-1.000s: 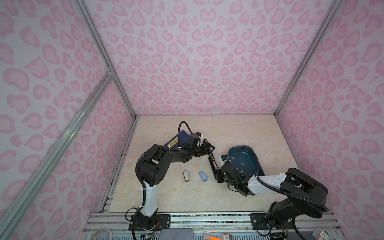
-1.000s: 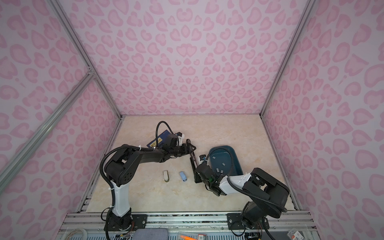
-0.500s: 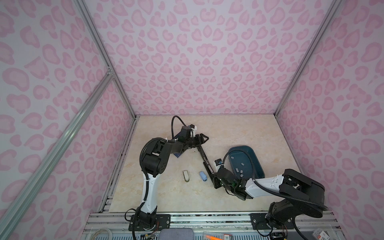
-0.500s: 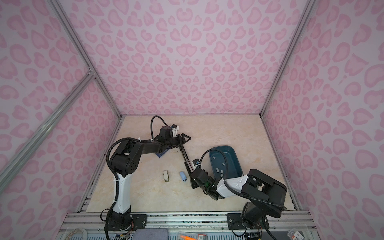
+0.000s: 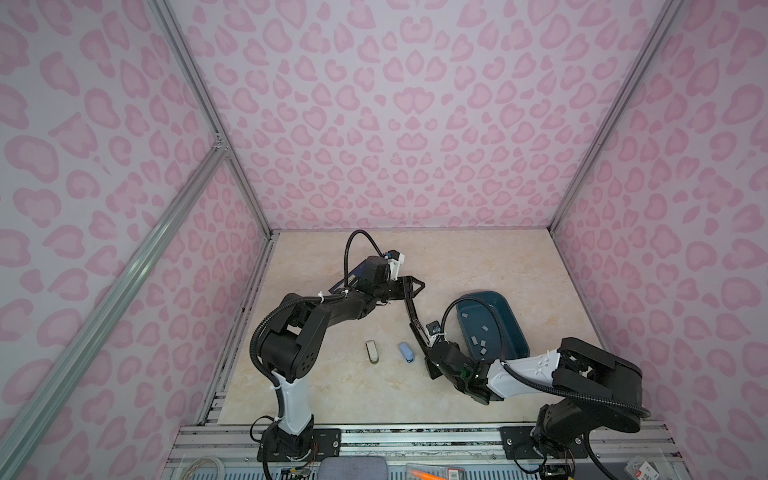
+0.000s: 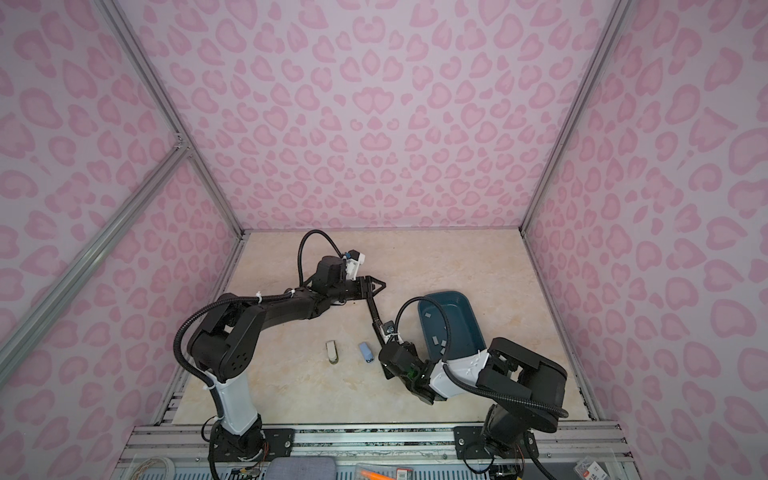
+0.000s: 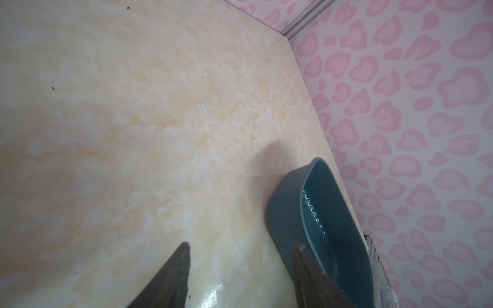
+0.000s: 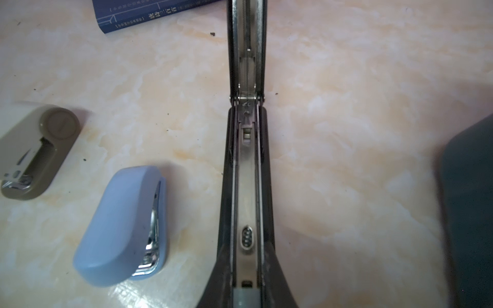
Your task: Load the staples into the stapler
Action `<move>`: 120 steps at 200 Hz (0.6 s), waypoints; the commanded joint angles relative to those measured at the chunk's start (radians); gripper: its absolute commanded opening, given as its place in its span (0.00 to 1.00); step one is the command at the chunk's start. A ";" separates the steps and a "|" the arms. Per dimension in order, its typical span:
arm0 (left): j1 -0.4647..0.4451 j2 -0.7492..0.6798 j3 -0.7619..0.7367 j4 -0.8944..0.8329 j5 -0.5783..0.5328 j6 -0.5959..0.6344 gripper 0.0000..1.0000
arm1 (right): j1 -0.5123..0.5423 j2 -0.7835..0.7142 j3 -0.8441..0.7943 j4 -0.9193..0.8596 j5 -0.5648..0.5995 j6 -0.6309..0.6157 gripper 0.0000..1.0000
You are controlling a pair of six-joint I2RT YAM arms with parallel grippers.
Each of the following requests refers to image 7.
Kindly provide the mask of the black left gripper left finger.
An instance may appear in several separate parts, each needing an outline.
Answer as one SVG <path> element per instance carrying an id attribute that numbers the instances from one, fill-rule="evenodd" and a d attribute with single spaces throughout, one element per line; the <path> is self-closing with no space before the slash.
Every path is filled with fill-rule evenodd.
<path id="1" fill-rule="evenodd" d="M 128 308 L 184 308 L 188 294 L 190 252 L 190 244 L 188 242 L 181 243 L 144 290 L 128 304 Z"/>

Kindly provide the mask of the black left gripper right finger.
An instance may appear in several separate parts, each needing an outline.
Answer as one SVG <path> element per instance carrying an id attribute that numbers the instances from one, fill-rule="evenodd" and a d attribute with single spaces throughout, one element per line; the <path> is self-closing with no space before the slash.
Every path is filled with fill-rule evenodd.
<path id="1" fill-rule="evenodd" d="M 355 307 L 323 271 L 305 245 L 295 243 L 291 258 L 298 307 Z"/>

